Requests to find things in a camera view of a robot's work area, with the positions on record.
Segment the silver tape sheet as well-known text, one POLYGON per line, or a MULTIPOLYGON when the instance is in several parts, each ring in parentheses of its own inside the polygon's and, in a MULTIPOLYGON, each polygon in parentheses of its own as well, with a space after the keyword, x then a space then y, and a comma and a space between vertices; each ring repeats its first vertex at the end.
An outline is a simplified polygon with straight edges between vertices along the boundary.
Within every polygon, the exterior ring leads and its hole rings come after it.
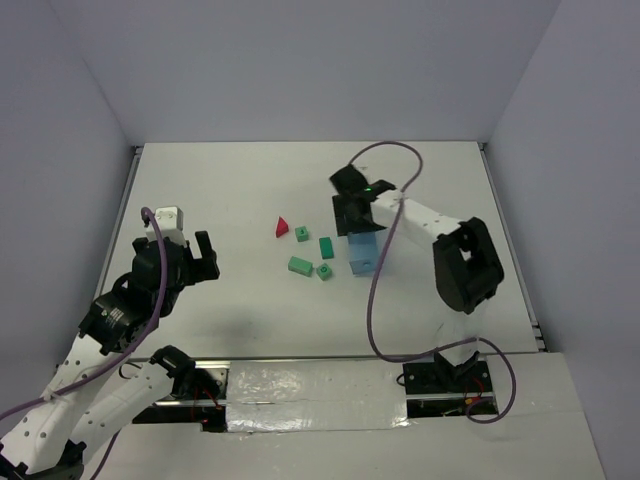
POLYGON ((232 433, 371 431, 409 425, 398 365, 379 360, 234 362, 232 433))

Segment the left table edge rail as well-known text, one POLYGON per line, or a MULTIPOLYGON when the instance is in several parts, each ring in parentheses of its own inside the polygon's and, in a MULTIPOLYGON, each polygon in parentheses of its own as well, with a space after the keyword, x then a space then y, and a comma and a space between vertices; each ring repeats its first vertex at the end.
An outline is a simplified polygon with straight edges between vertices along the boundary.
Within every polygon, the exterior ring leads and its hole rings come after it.
POLYGON ((130 167, 129 167, 129 170, 128 170, 128 174, 127 174, 124 190, 123 190, 123 193, 122 193, 121 198, 120 198, 118 211, 117 211, 116 219, 115 219, 115 224, 114 224, 114 227, 113 227, 112 232, 111 232, 111 236, 110 236, 110 240, 109 240, 109 244, 108 244, 105 260, 103 262, 102 269, 101 269, 101 272, 100 272, 100 277, 99 277, 98 284, 97 284, 97 287, 96 287, 96 293, 97 294, 102 292, 102 290, 104 288, 104 285, 106 283, 106 280, 107 280, 109 266, 110 266, 111 259, 112 259, 113 253, 114 253, 115 245, 117 243, 117 239, 118 239, 118 236, 119 236, 119 231, 120 231, 120 228, 121 228, 121 225, 122 225, 124 214, 126 212, 127 204, 128 204, 129 197, 130 197, 130 194, 131 194, 131 189, 132 189, 133 184, 134 184, 136 172, 137 172, 137 169, 138 169, 138 166, 139 166, 139 162, 140 162, 143 150, 144 150, 144 147, 142 145, 133 147, 133 157, 132 157, 131 164, 130 164, 130 167))

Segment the green F cube block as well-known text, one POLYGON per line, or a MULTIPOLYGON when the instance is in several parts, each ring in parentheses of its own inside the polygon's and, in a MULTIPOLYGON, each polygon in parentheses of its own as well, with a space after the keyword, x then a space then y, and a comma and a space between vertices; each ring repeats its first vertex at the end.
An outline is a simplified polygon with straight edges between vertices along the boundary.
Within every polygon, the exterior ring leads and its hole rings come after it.
POLYGON ((298 242, 305 242, 309 240, 309 231, 305 226, 296 227, 294 234, 298 242))

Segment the blue plastic box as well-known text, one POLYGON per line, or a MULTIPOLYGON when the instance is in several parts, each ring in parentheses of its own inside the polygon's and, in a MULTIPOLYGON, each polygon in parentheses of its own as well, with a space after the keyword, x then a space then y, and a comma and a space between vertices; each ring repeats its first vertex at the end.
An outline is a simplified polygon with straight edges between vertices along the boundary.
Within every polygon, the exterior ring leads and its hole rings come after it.
POLYGON ((352 274, 360 276, 374 272, 379 258, 376 234, 350 233, 347 235, 347 243, 352 274))

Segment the aluminium mounting rail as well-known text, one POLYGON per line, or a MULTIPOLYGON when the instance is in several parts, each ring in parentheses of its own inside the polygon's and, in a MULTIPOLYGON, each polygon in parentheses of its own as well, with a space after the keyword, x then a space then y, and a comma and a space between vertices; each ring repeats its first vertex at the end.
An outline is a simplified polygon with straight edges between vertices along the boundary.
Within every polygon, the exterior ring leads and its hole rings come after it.
MULTIPOLYGON (((193 386, 154 402, 135 417, 135 423, 196 423, 208 432, 232 433, 226 424, 226 393, 232 363, 227 366, 199 363, 199 378, 193 386)), ((409 425, 423 418, 462 417, 466 413, 488 418, 497 412, 491 377, 484 361, 449 387, 437 380, 431 362, 393 365, 401 368, 396 383, 406 396, 409 425)))

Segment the green G cube block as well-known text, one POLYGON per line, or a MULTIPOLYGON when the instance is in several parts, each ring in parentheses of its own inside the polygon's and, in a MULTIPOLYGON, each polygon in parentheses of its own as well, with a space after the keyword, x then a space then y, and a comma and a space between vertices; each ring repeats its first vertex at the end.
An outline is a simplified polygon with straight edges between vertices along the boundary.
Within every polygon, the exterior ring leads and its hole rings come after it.
POLYGON ((322 281, 326 281, 332 276, 333 271, 328 264, 323 263, 316 268, 316 274, 322 281))

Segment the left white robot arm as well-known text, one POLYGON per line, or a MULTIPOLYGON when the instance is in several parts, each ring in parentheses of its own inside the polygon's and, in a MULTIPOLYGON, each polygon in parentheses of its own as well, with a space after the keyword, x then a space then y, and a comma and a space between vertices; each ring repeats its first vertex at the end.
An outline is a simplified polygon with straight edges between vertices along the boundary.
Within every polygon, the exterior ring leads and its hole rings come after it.
POLYGON ((166 396, 218 394, 210 374, 168 345, 114 393, 97 398, 112 372, 129 360, 133 345, 172 312, 186 287, 219 278, 208 233, 198 231, 195 238, 199 257, 188 241, 169 236, 134 240, 130 271, 93 301, 67 358, 42 395, 19 408, 21 420, 2 438, 2 478, 78 479, 95 451, 152 403, 166 396))

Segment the light green rectangular block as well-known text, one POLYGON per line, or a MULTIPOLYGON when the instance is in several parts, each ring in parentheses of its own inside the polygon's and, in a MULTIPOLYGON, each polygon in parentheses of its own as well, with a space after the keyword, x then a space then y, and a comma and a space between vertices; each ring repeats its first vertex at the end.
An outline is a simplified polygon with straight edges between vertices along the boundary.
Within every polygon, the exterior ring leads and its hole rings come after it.
POLYGON ((290 272, 311 277, 314 271, 313 263, 297 256, 291 256, 287 268, 290 272))

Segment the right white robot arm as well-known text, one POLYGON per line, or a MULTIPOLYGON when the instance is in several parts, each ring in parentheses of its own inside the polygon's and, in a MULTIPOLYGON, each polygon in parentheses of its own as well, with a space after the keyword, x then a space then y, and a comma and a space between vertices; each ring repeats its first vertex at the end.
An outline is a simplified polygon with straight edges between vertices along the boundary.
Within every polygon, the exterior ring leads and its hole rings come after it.
POLYGON ((504 268, 484 221, 461 220, 439 213, 406 196, 386 180, 368 182, 349 164, 329 177, 337 233, 355 236, 386 229, 388 236, 373 271, 366 306, 367 338, 375 355, 389 363, 408 363, 431 356, 443 383, 466 375, 479 358, 478 322, 472 317, 497 293, 504 268), (381 269, 396 234, 433 254, 435 289, 457 319, 436 333, 436 346, 412 355, 383 353, 373 334, 373 306, 381 269))

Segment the red triangular wood block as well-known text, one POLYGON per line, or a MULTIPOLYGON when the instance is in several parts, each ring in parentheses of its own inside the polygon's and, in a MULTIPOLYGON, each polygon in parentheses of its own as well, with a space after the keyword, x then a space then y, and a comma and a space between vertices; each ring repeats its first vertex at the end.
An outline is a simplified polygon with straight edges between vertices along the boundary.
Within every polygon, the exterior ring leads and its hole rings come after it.
POLYGON ((283 217, 279 217, 276 228, 275 228, 275 237, 281 238, 285 234, 289 232, 289 225, 283 217))

